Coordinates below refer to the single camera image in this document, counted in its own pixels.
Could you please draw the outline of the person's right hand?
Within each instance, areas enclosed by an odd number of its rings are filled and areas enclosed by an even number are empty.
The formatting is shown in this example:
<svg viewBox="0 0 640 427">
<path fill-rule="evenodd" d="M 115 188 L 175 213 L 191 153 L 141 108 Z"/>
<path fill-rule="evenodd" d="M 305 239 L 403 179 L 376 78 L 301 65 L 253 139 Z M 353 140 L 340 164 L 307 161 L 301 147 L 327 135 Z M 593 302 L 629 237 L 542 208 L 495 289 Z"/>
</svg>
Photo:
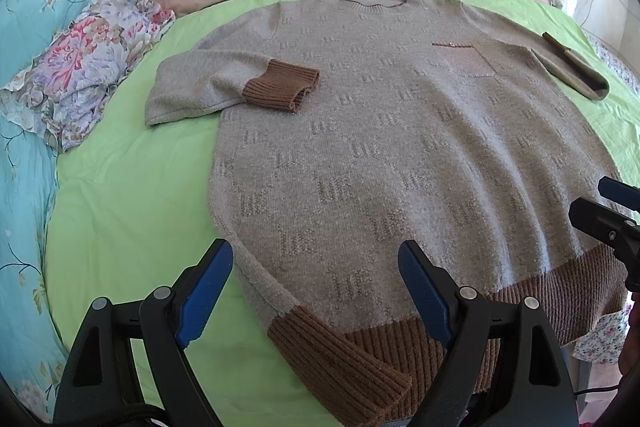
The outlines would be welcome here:
<svg viewBox="0 0 640 427">
<path fill-rule="evenodd" d="M 640 359 L 640 295 L 633 293 L 631 298 L 634 305 L 628 317 L 629 329 L 618 359 L 618 368 L 623 376 L 628 374 Z"/>
</svg>

